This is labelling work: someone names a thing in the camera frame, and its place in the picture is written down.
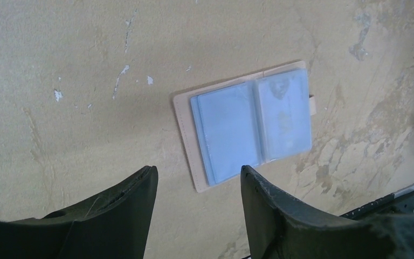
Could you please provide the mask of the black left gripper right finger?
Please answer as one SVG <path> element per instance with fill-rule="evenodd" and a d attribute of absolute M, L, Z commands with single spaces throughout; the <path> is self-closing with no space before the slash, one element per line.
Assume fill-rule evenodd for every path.
<path fill-rule="evenodd" d="M 350 220 L 314 208 L 241 169 L 252 258 L 414 258 L 414 214 Z"/>

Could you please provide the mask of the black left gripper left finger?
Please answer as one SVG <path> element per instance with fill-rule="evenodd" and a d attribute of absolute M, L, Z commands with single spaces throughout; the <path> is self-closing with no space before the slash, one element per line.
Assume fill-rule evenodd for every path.
<path fill-rule="evenodd" d="M 0 221 L 0 258 L 143 258 L 158 184 L 144 166 L 41 219 Z"/>

